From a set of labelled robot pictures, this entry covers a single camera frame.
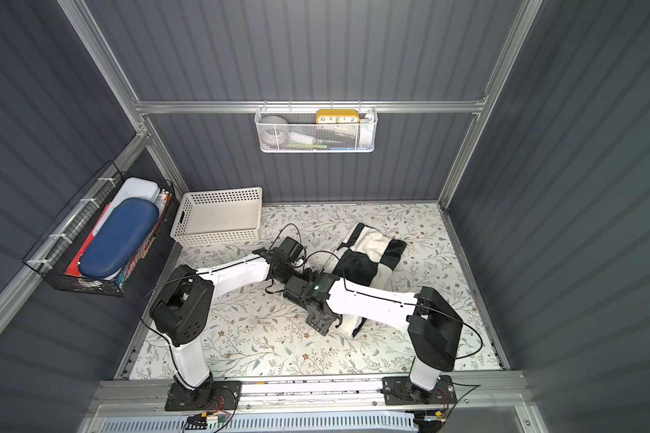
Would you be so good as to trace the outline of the black white checkered pillowcase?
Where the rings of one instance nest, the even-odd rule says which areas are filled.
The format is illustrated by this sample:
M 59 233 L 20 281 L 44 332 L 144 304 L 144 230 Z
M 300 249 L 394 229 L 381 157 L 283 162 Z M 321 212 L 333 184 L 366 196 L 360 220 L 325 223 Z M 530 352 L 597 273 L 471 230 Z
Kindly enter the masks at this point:
M 363 223 L 350 231 L 324 268 L 325 274 L 338 277 L 326 300 L 330 310 L 342 317 L 338 333 L 353 338 L 367 320 L 407 330 L 415 296 L 386 290 L 406 247 L 406 242 Z

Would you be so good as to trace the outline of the white perforated plastic basket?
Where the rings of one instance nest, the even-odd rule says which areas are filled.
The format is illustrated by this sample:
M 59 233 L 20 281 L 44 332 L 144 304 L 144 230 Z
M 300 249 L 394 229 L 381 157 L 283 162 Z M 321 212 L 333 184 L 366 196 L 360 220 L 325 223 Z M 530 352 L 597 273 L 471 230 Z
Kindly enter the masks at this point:
M 171 238 L 184 248 L 256 241 L 263 189 L 194 191 L 182 196 Z

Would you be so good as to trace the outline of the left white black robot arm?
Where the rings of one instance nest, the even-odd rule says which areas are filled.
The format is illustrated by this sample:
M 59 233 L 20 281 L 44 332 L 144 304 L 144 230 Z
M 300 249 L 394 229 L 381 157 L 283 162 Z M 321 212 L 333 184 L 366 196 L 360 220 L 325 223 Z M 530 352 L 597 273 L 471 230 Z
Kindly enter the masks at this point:
M 211 372 L 202 353 L 200 334 L 215 299 L 265 280 L 285 281 L 302 258 L 302 249 L 260 248 L 234 262 L 211 268 L 177 267 L 149 307 L 153 328 L 169 345 L 175 379 L 194 391 L 209 382 Z

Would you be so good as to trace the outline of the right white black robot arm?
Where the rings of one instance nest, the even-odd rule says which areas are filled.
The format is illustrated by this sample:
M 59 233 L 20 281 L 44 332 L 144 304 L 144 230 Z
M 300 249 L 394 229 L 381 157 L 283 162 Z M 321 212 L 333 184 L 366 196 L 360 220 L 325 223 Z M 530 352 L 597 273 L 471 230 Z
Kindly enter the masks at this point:
M 324 272 L 308 280 L 289 277 L 283 297 L 306 310 L 307 324 L 324 336 L 331 328 L 353 335 L 365 319 L 406 333 L 415 350 L 413 389 L 429 393 L 441 373 L 454 369 L 464 322 L 433 288 L 387 292 Z

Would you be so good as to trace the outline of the white tape roll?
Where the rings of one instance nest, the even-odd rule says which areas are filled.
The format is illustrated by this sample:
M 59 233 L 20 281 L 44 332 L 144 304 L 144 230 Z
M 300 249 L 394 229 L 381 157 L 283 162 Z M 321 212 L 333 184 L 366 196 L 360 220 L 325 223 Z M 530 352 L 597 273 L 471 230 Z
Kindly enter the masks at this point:
M 268 115 L 257 124 L 260 142 L 265 147 L 280 147 L 287 141 L 289 124 L 283 117 Z

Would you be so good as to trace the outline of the floral table cloth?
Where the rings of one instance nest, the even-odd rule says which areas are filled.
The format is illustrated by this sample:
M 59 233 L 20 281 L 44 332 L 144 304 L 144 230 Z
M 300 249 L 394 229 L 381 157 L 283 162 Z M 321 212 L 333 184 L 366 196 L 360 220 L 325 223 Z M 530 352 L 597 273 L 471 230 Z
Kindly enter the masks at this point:
M 406 242 L 390 292 L 438 290 L 466 323 L 459 371 L 498 370 L 486 325 L 466 283 L 442 215 L 433 204 L 270 206 L 262 211 L 259 244 L 276 237 L 299 239 L 310 265 L 321 267 L 358 223 Z M 301 310 L 271 283 L 251 284 L 212 304 L 200 344 L 216 376 L 402 373 L 413 362 L 406 333 L 368 321 L 355 337 L 339 330 L 315 333 Z

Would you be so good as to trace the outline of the yellow clock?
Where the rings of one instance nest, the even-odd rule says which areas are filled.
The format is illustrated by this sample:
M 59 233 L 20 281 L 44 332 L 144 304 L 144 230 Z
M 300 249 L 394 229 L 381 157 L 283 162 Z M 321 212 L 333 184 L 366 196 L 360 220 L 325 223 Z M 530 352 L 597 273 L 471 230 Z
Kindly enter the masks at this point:
M 315 123 L 321 124 L 359 124 L 359 111 L 355 109 L 328 108 L 320 109 L 316 113 Z

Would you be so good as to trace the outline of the blue oval case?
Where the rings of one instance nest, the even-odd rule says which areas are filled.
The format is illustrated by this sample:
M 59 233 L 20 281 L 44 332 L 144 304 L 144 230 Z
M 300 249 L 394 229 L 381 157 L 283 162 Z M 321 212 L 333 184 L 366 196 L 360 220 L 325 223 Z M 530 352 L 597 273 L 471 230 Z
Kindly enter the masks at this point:
M 159 218 L 158 207 L 142 198 L 118 205 L 81 257 L 81 275 L 106 279 L 117 274 L 146 239 Z

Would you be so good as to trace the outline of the white plastic box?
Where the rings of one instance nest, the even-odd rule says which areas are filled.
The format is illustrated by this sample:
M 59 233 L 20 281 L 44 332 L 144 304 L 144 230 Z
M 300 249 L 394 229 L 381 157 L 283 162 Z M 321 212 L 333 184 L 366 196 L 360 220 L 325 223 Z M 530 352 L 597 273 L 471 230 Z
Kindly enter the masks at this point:
M 103 227 L 113 210 L 123 201 L 129 198 L 142 198 L 143 200 L 154 202 L 159 193 L 160 187 L 151 180 L 143 180 L 135 177 L 127 179 L 115 194 L 113 200 L 105 207 L 103 214 L 99 217 L 97 224 L 90 234 L 95 236 L 101 227 Z

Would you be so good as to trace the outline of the red flat folder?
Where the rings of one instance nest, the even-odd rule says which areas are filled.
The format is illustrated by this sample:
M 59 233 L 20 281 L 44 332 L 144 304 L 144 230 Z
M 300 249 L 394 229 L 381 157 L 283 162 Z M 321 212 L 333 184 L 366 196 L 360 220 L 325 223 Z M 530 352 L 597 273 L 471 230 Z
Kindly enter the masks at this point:
M 94 228 L 88 233 L 84 243 L 81 245 L 81 248 L 78 250 L 78 252 L 75 254 L 74 258 L 70 261 L 69 265 L 66 268 L 65 274 L 68 276 L 72 277 L 81 277 L 81 271 L 79 270 L 79 263 L 81 262 L 81 257 L 85 254 L 88 246 L 90 243 L 93 241 L 94 237 L 97 235 L 99 230 L 104 224 L 104 220 L 108 216 L 108 211 L 109 211 L 110 205 L 106 205 L 104 208 L 104 213 L 99 217 L 97 220 L 96 225 Z

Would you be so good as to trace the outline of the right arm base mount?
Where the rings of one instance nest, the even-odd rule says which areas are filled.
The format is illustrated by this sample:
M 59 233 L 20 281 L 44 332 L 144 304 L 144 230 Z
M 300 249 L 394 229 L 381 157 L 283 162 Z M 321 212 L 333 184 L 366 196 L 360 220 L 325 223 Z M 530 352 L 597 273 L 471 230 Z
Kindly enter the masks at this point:
M 445 407 L 458 400 L 449 375 L 441 375 L 431 391 L 412 384 L 408 377 L 386 376 L 382 379 L 380 392 L 389 406 L 418 404 Z

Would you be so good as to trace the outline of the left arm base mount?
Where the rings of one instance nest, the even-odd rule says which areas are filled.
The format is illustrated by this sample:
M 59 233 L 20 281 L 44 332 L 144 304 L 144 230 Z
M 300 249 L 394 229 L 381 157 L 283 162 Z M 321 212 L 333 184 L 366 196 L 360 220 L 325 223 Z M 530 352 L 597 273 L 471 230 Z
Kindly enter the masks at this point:
M 175 381 L 167 393 L 164 410 L 171 411 L 234 411 L 242 391 L 240 381 L 219 381 L 202 384 L 189 390 Z

